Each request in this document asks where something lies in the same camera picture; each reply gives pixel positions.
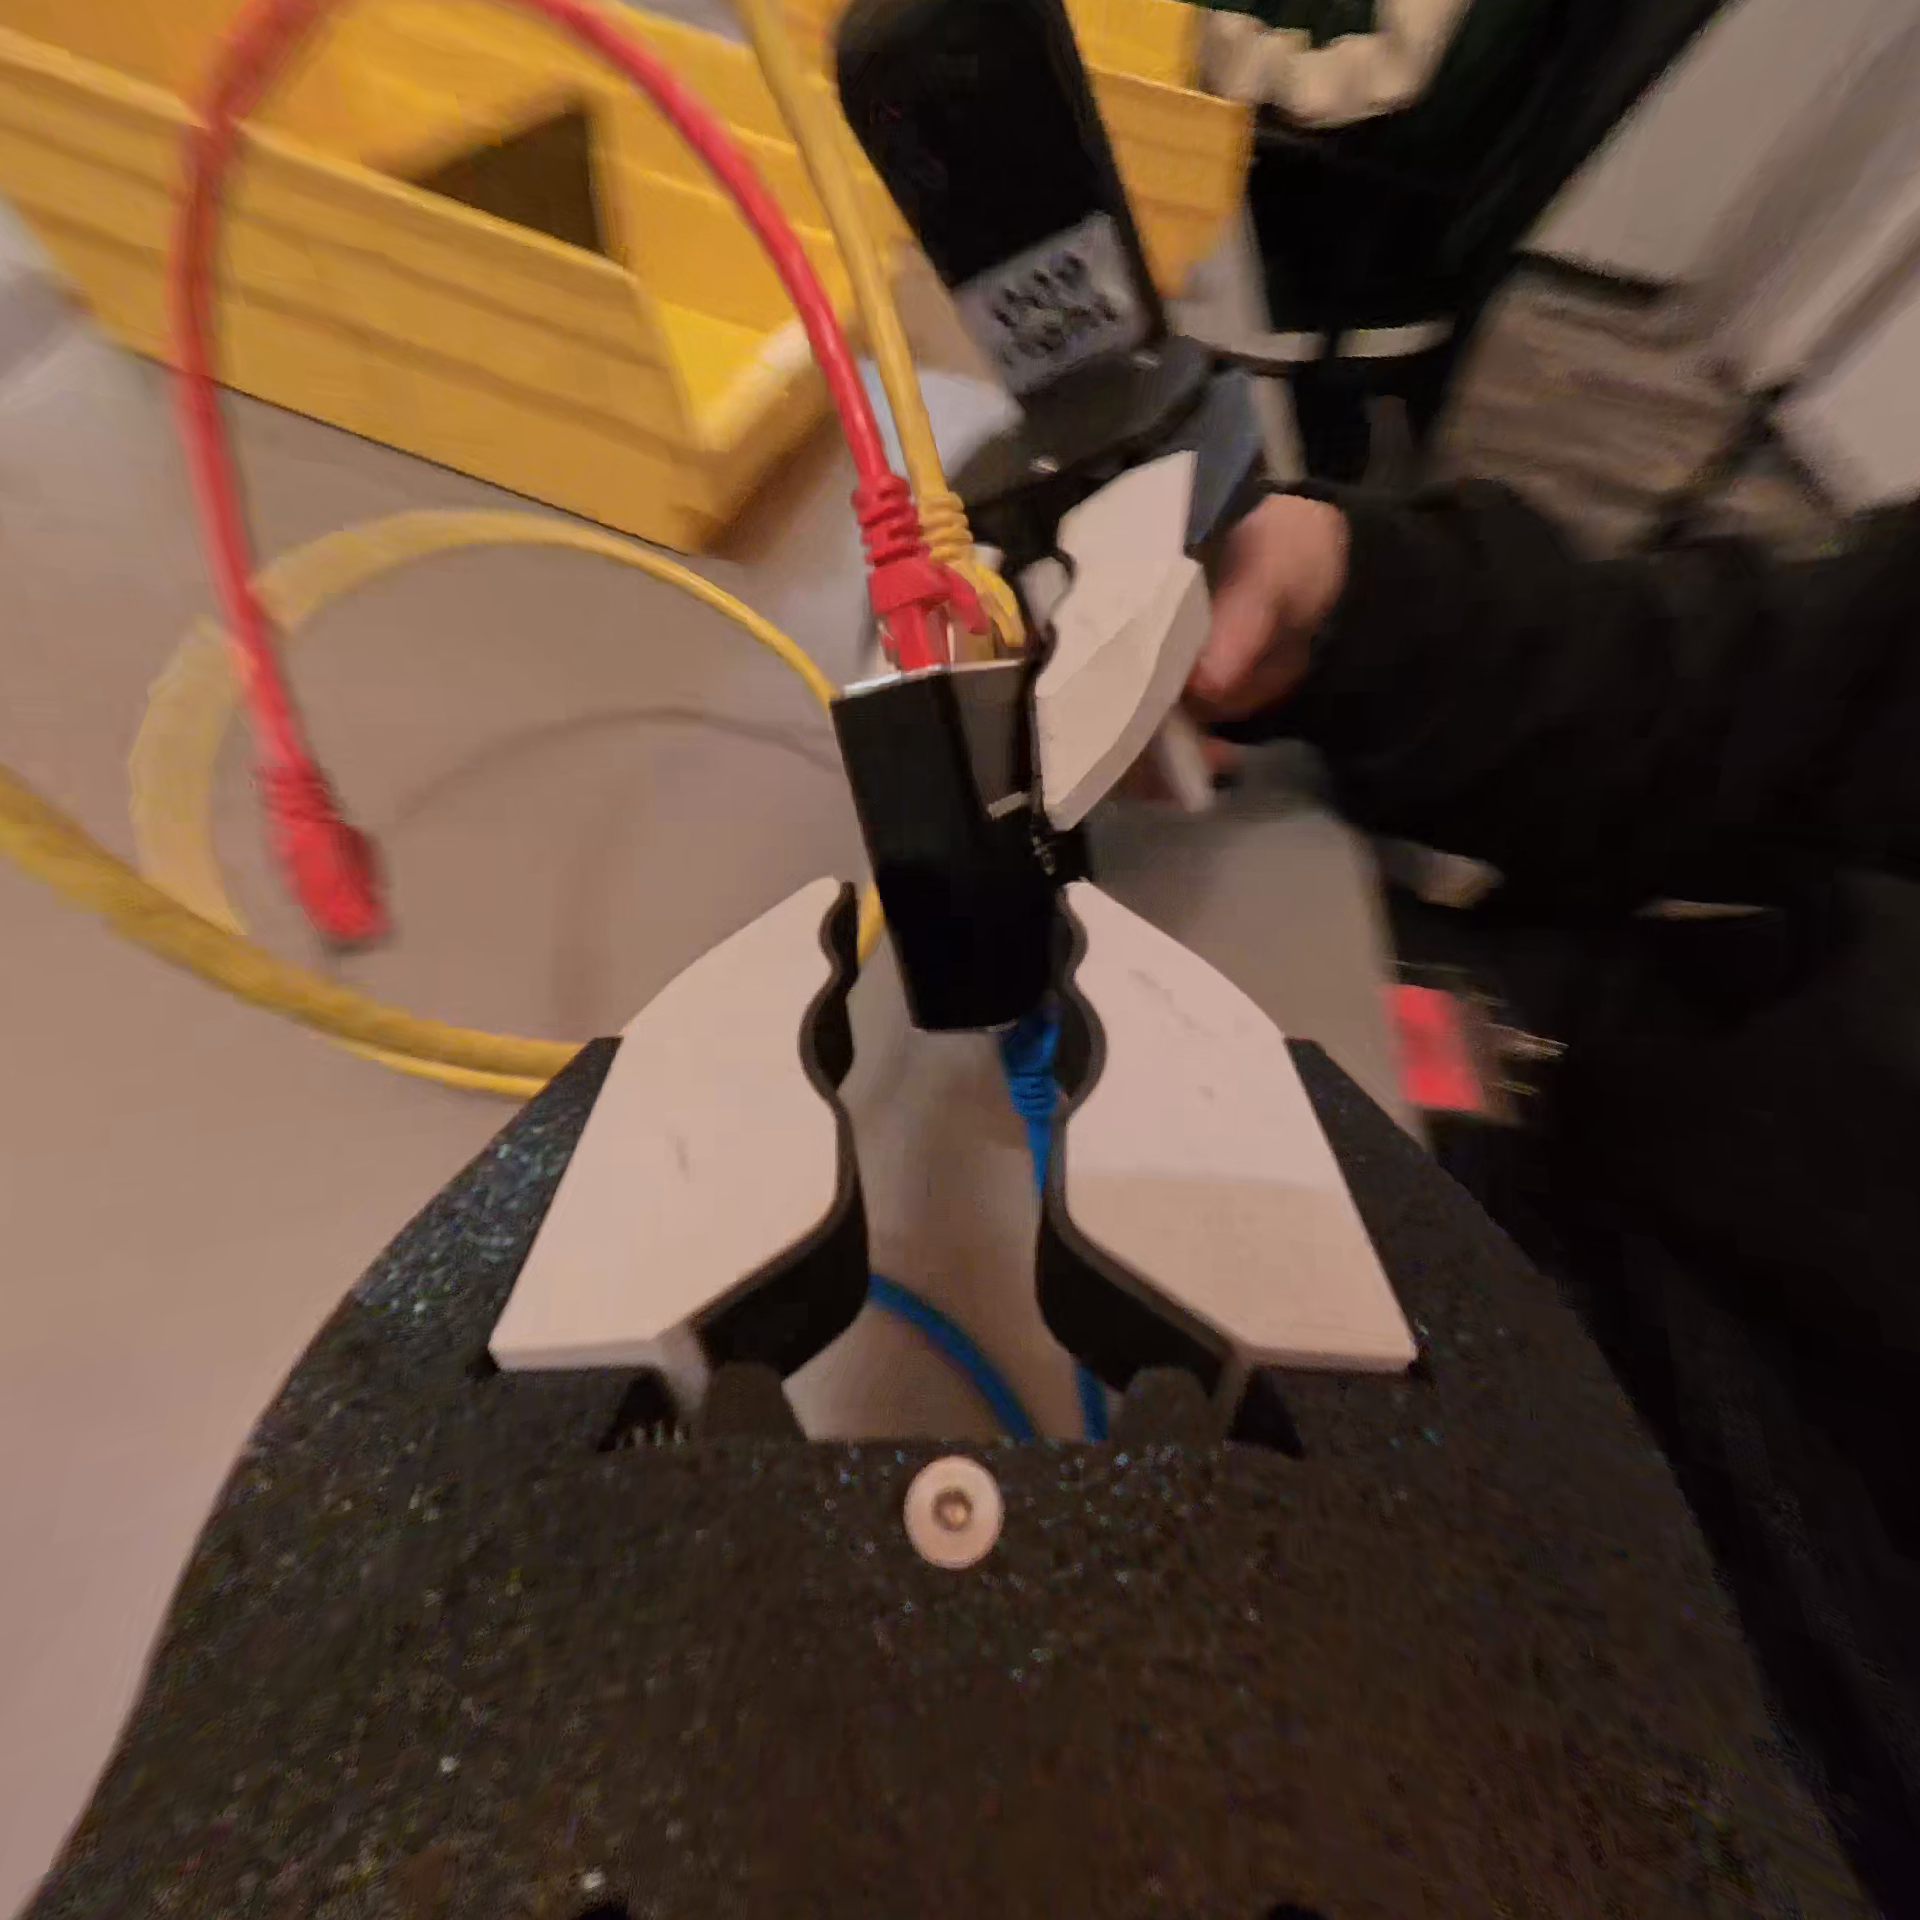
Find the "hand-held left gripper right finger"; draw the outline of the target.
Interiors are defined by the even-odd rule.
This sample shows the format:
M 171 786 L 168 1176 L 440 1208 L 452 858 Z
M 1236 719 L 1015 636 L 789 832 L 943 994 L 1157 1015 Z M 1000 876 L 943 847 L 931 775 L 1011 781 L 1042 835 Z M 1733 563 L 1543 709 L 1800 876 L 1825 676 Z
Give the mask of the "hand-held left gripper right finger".
M 1261 1370 L 1404 1377 L 1416 1334 L 1275 1020 L 1087 881 L 1054 980 L 1037 1301 L 1068 1354 L 1228 1417 Z

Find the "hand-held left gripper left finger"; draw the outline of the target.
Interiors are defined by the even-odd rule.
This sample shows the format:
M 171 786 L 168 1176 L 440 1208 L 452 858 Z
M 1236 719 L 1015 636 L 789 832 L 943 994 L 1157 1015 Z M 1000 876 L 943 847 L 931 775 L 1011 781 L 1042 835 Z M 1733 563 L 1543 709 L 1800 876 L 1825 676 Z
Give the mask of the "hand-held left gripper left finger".
M 507 1373 L 640 1373 L 679 1413 L 793 1380 L 866 1305 L 844 1083 L 857 895 L 816 879 L 671 978 L 611 1052 L 491 1334 Z

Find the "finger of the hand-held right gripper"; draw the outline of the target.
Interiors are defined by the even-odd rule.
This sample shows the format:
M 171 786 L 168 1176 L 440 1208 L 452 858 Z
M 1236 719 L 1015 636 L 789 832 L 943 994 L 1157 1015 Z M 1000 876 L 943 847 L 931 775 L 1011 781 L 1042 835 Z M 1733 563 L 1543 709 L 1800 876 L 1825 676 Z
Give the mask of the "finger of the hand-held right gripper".
M 1214 769 L 1181 701 L 1210 627 L 1204 566 L 1189 555 L 1196 453 L 1124 469 L 1065 514 L 1068 569 L 1036 677 L 1042 805 L 1077 828 L 1147 759 L 1187 813 L 1214 808 Z

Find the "black network splitter box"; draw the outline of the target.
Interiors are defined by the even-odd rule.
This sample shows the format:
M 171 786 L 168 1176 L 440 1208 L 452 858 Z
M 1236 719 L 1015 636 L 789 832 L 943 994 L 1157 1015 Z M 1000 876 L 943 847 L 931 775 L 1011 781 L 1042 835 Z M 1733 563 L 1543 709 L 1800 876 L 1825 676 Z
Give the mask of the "black network splitter box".
M 1017 1023 L 1051 989 L 1080 828 L 1042 805 L 1036 671 L 987 660 L 852 684 L 830 704 L 908 1015 L 929 1034 Z

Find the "yellow storage bin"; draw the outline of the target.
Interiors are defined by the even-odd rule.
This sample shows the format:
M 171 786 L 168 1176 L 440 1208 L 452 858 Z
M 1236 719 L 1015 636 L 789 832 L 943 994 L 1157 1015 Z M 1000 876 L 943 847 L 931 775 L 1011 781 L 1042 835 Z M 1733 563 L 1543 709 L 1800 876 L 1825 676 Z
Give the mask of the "yellow storage bin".
M 2 4 L 5 203 L 91 317 L 174 366 L 168 247 L 193 110 L 241 4 Z M 1163 294 L 1246 185 L 1247 110 L 1181 85 L 1197 10 L 1068 4 Z M 730 128 L 856 333 L 798 146 L 746 42 L 628 33 Z M 461 203 L 440 169 L 583 116 L 600 240 Z M 700 555 L 825 418 L 751 228 L 647 99 L 507 4 L 344 4 L 253 108 L 221 222 L 238 392 Z

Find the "grey desk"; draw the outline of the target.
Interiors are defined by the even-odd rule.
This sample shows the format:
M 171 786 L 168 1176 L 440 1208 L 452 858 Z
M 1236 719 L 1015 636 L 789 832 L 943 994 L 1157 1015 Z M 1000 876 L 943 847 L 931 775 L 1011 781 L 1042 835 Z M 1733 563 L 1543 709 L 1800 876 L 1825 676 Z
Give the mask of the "grey desk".
M 127 762 L 211 607 L 163 375 L 68 303 L 5 209 L 5 767 L 127 854 Z M 423 509 L 528 512 L 248 402 L 262 555 Z M 863 596 L 823 436 L 700 563 L 836 681 Z M 563 1042 L 628 1021 L 710 943 L 850 876 L 825 719 L 778 660 L 595 555 L 476 550 L 329 602 L 289 646 L 325 765 L 376 840 L 396 937 L 338 974 L 461 1026 Z M 1101 885 L 1323 1045 L 1410 1123 L 1372 862 L 1301 756 L 1202 822 L 1123 808 Z M 391 1241 L 504 1125 L 122 945 L 5 862 L 5 1915 L 107 1763 L 177 1573 L 255 1413 Z M 1026 1296 L 1028 1180 L 978 1042 L 856 997 L 848 1099 L 881 1273 L 963 1319 L 1026 1407 L 1075 1394 Z M 842 1433 L 990 1423 L 889 1319 L 803 1373 Z

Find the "person's right hand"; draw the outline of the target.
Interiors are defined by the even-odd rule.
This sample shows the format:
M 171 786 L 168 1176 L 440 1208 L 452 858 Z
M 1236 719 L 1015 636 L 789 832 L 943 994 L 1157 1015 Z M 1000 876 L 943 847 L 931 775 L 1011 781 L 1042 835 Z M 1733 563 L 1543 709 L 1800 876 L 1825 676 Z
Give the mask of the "person's right hand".
M 1296 694 L 1344 596 L 1351 547 L 1344 512 L 1303 492 L 1275 492 L 1236 522 L 1215 557 L 1208 636 L 1189 673 L 1189 711 L 1236 725 Z

